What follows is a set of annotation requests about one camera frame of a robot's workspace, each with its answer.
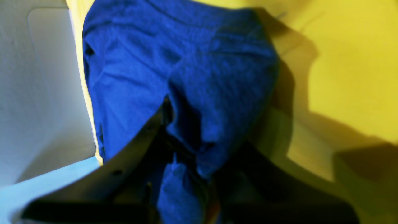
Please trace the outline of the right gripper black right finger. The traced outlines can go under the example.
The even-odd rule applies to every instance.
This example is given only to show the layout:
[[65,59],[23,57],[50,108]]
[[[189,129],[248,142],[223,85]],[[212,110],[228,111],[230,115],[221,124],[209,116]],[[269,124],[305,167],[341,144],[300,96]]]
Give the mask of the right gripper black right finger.
[[216,173],[222,224],[359,224],[349,203],[290,176],[245,142]]

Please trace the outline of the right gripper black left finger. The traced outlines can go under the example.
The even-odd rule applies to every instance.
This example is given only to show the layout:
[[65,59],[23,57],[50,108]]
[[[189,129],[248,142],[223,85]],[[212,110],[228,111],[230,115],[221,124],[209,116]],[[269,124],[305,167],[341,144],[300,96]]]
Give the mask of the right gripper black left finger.
[[156,224],[156,199],[172,153],[162,138],[170,103],[117,155],[85,177],[31,201],[20,224]]

